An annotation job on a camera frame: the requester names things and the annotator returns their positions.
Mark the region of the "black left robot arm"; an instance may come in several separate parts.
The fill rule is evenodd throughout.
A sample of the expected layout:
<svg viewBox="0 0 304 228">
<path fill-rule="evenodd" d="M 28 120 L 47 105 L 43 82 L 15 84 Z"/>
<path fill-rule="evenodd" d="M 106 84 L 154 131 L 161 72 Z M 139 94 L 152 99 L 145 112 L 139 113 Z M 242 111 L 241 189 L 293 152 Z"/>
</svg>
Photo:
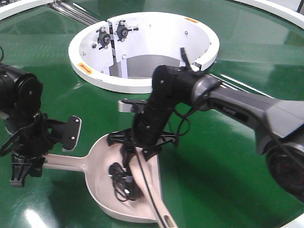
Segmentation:
<svg viewBox="0 0 304 228">
<path fill-rule="evenodd" d="M 27 175 L 41 177 L 45 155 L 56 143 L 72 151 L 78 143 L 81 119 L 67 122 L 49 119 L 41 112 L 43 84 L 29 72 L 1 63 L 0 117 L 10 138 L 1 146 L 0 155 L 11 154 L 13 187 L 24 187 Z"/>
</svg>

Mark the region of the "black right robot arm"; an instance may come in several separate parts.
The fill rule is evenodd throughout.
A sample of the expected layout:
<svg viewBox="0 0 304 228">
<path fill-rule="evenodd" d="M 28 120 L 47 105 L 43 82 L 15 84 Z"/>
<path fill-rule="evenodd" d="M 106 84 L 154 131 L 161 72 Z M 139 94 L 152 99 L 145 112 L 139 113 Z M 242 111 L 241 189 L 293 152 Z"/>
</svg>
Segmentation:
<svg viewBox="0 0 304 228">
<path fill-rule="evenodd" d="M 165 143 L 178 143 L 180 133 L 164 128 L 176 105 L 190 107 L 183 122 L 196 111 L 217 110 L 255 131 L 256 149 L 266 155 L 268 170 L 277 184 L 299 201 L 304 199 L 304 104 L 233 90 L 205 71 L 190 67 L 185 50 L 180 50 L 185 66 L 160 65 L 152 75 L 152 92 L 147 101 L 129 101 L 135 112 L 130 129 L 110 133 L 109 145 L 122 145 L 123 165 L 142 148 L 150 159 Z"/>
</svg>

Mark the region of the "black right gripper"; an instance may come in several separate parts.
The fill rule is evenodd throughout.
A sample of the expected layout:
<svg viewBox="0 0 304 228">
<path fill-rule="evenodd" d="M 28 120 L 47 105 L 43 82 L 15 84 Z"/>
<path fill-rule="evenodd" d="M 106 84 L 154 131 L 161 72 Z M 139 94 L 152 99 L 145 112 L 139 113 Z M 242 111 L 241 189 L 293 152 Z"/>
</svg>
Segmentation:
<svg viewBox="0 0 304 228">
<path fill-rule="evenodd" d="M 136 114 L 132 127 L 112 132 L 107 137 L 108 145 L 122 144 L 120 154 L 126 174 L 132 176 L 129 162 L 135 156 L 134 147 L 142 148 L 148 161 L 162 151 L 162 145 L 177 142 L 177 134 L 164 131 L 172 112 Z"/>
</svg>

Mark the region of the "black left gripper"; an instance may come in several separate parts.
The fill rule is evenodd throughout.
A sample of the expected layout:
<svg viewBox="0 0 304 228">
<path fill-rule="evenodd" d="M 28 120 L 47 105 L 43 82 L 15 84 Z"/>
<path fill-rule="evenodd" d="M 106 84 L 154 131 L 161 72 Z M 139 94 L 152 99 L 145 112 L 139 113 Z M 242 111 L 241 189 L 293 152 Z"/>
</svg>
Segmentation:
<svg viewBox="0 0 304 228">
<path fill-rule="evenodd" d="M 54 144 L 62 142 L 62 151 L 73 151 L 78 143 L 82 120 L 78 116 L 69 117 L 67 123 L 49 119 L 46 113 L 38 112 L 29 118 L 15 113 L 0 113 L 10 138 L 0 147 L 1 157 L 11 156 L 12 187 L 24 187 L 25 178 L 41 177 L 44 157 Z"/>
</svg>

